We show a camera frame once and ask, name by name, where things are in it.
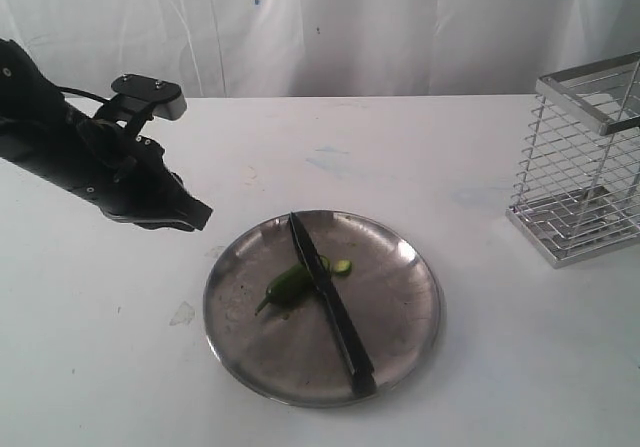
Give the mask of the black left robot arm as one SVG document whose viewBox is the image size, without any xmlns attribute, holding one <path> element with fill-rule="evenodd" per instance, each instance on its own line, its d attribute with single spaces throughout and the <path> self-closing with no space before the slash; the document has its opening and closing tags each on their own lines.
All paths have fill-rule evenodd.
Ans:
<svg viewBox="0 0 640 447">
<path fill-rule="evenodd" d="M 1 157 L 97 207 L 107 218 L 147 230 L 203 230 L 212 209 L 164 163 L 142 135 L 155 119 L 179 119 L 179 85 L 135 74 L 111 84 L 94 115 L 72 106 L 13 40 L 1 43 Z"/>
</svg>

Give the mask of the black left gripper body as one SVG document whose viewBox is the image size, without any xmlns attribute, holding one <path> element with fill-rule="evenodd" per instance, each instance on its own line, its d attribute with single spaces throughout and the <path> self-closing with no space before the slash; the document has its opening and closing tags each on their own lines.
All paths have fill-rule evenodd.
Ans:
<svg viewBox="0 0 640 447">
<path fill-rule="evenodd" d="M 163 156 L 160 144 L 117 120 L 66 106 L 64 185 L 101 212 L 169 219 L 171 171 Z"/>
</svg>

